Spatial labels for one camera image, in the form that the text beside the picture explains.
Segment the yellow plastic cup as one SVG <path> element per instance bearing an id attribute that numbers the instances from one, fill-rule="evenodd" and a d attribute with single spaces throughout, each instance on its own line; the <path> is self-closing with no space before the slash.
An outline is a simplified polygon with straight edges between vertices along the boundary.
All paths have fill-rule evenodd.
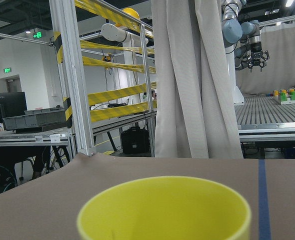
<path id="1" fill-rule="evenodd" d="M 76 225 L 82 240 L 248 240 L 251 220 L 248 202 L 226 185 L 157 176 L 97 194 Z"/>

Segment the black equipment case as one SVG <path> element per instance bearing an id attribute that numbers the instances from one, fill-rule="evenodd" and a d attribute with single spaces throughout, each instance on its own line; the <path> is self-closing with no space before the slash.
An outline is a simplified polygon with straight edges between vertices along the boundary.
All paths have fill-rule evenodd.
<path id="1" fill-rule="evenodd" d="M 132 126 L 121 133 L 121 145 L 125 154 L 146 153 L 150 149 L 149 132 L 139 126 Z"/>

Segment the beige hanging curtain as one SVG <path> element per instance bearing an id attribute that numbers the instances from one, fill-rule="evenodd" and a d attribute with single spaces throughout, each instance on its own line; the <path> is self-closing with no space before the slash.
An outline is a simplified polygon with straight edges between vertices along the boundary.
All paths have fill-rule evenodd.
<path id="1" fill-rule="evenodd" d="M 151 3 L 157 158 L 241 159 L 219 0 Z"/>

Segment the yellow hard hat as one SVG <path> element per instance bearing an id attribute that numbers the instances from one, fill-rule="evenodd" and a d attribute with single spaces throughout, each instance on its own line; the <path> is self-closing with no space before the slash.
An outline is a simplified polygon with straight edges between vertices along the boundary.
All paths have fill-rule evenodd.
<path id="1" fill-rule="evenodd" d="M 134 10 L 133 8 L 127 7 L 127 8 L 124 8 L 122 11 L 124 13 L 126 13 L 126 14 L 128 14 L 128 15 L 130 15 L 130 16 L 138 19 L 138 20 L 140 20 L 140 16 L 139 16 L 138 12 L 136 10 Z M 125 25 L 123 25 L 121 23 L 115 23 L 115 26 L 116 27 L 124 27 Z"/>

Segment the slatted metal work table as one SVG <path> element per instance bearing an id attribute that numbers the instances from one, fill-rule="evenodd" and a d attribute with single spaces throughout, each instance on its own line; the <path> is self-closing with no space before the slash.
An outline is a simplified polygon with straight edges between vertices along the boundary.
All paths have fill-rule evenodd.
<path id="1" fill-rule="evenodd" d="M 251 95 L 234 107 L 241 142 L 295 141 L 295 104 Z"/>

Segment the grey plastic crate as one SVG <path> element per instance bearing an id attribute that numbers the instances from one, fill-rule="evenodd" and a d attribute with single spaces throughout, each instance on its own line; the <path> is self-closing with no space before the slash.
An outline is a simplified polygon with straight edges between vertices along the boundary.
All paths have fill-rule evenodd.
<path id="1" fill-rule="evenodd" d="M 6 131 L 20 133 L 39 133 L 68 126 L 63 108 L 44 108 L 25 110 L 24 115 L 3 118 Z"/>

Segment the coloured block board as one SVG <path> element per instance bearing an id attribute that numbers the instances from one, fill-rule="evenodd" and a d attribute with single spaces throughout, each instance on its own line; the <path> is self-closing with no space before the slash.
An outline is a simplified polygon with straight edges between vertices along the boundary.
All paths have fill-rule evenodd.
<path id="1" fill-rule="evenodd" d="M 295 88 L 274 90 L 272 99 L 279 105 L 295 104 Z"/>

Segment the black computer monitor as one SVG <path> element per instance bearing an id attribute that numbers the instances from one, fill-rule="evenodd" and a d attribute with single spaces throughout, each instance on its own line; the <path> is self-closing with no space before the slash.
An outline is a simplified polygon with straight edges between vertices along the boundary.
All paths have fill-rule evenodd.
<path id="1" fill-rule="evenodd" d="M 0 93 L 0 123 L 3 118 L 22 116 L 27 110 L 25 92 Z"/>

